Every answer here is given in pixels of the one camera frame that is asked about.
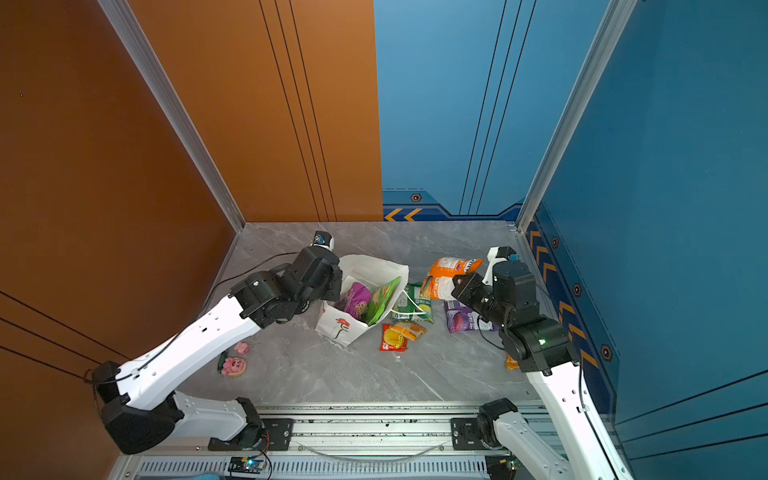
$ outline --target white paper bag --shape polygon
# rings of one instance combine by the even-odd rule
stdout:
[[[317,322],[319,333],[327,336],[337,343],[344,346],[352,343],[357,337],[372,329],[384,317],[387,316],[395,306],[400,293],[406,288],[408,283],[408,266],[399,263],[381,260],[380,258],[369,257],[368,255],[345,255],[339,259],[339,268],[342,271],[343,281],[341,283],[341,294],[344,295],[355,282],[360,282],[373,294],[381,285],[385,285],[395,278],[400,282],[392,291],[392,296],[386,304],[384,313],[376,321],[376,324],[367,326],[365,323],[355,320],[347,312],[335,308],[331,303],[323,301],[320,320]]]

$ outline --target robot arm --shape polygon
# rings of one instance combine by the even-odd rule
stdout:
[[[293,263],[250,274],[214,308],[144,355],[96,368],[101,421],[123,453],[143,452],[169,436],[210,436],[248,448],[264,426],[250,400],[195,399],[176,387],[238,341],[285,323],[314,300],[336,301],[341,289],[333,238],[316,232]]]
[[[507,399],[480,408],[483,442],[509,449],[537,479],[631,480],[594,407],[573,344],[560,323],[539,313],[535,278],[514,250],[491,249],[485,278],[472,273],[454,281],[453,296],[499,327],[505,351],[547,407],[568,460]]]

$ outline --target pink snack bag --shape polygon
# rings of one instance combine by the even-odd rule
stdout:
[[[371,301],[371,292],[360,282],[355,282],[349,291],[342,295],[335,307],[351,315],[355,320],[361,319]]]

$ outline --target snack bag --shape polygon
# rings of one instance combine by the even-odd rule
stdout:
[[[472,273],[481,265],[482,258],[462,260],[454,257],[443,257],[438,259],[429,269],[429,275],[422,283],[419,296],[433,300],[456,300],[451,295],[453,277]]]
[[[408,349],[408,340],[395,330],[390,330],[392,325],[389,325],[388,323],[382,323],[382,325],[382,346],[379,351],[405,352]]]
[[[360,282],[355,282],[349,291],[342,295],[335,308],[347,312],[355,320],[360,320],[366,314],[368,304],[371,301],[371,292]]]
[[[404,336],[408,340],[415,341],[424,333],[427,333],[427,329],[423,326],[416,324],[415,322],[397,322],[390,327],[400,335]]]
[[[392,318],[395,320],[421,320],[434,323],[435,321],[432,319],[432,301],[421,297],[419,285],[409,283],[392,309]]]
[[[368,304],[368,310],[366,311],[365,317],[361,319],[363,323],[371,326],[379,321],[379,317],[381,317],[384,310],[386,310],[389,298],[392,296],[395,289],[397,289],[399,283],[400,278],[398,277],[376,289],[373,295],[371,295],[371,301]]]
[[[458,300],[445,301],[445,317],[448,318],[448,330],[451,333],[477,330],[496,331],[498,327],[491,322],[479,320],[480,314]]]

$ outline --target green snack bag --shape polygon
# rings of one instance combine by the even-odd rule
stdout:
[[[420,297],[420,290],[421,284],[416,285],[414,283],[409,283],[406,285],[405,291],[397,299],[394,308],[392,308],[392,317],[397,320],[419,320],[422,322],[434,323],[435,321],[432,320],[432,301],[428,298]],[[417,312],[425,313],[422,313],[421,315],[413,315]]]
[[[393,281],[387,283],[386,285],[381,285],[376,289],[373,295],[371,295],[371,301],[368,303],[366,316],[362,320],[366,325],[371,326],[379,321],[382,313],[384,313],[384,310],[386,310],[386,304],[389,303],[389,299],[392,297],[392,293],[395,291],[399,284],[400,279],[395,278]]]

